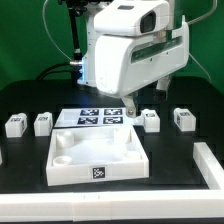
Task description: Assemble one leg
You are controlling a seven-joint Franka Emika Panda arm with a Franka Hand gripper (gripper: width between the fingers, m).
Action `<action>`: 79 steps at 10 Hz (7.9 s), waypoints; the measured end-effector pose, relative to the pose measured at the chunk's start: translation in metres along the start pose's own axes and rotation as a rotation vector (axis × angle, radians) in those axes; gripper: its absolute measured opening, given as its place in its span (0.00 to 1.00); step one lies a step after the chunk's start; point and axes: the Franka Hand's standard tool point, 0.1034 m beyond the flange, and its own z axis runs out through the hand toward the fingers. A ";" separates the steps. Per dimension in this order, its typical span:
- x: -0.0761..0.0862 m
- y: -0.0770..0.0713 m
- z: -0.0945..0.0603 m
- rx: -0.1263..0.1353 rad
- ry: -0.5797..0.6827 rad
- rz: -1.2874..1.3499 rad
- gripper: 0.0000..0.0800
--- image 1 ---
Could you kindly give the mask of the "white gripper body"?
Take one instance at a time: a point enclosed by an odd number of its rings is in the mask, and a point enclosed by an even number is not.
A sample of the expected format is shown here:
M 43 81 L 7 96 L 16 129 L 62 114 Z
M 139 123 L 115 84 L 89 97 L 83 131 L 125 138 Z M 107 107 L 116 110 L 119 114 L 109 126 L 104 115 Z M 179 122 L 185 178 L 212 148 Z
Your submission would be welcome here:
M 100 92 L 122 98 L 187 64 L 189 28 L 174 24 L 174 9 L 175 0 L 114 0 L 94 17 Z

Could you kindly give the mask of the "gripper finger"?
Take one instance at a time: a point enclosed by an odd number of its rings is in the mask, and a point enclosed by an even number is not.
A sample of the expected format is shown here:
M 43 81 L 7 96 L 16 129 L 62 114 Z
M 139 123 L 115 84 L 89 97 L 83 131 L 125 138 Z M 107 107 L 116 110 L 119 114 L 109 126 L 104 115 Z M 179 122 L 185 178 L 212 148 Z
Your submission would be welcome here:
M 156 89 L 160 91 L 167 91 L 171 82 L 171 78 L 171 75 L 167 75 L 159 79 L 157 82 Z
M 134 98 L 132 95 L 127 95 L 122 98 L 122 101 L 126 108 L 126 115 L 127 116 L 135 116 L 136 115 L 136 107 Z

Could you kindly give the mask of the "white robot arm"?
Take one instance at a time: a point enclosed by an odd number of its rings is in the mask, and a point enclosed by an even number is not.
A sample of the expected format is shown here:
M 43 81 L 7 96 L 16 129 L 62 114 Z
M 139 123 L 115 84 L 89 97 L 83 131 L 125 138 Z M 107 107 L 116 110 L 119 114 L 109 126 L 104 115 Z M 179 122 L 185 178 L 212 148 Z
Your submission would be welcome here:
M 186 66 L 189 27 L 180 0 L 107 0 L 87 5 L 87 53 L 78 82 L 118 98 L 137 114 L 137 91 L 155 82 L 166 91 Z

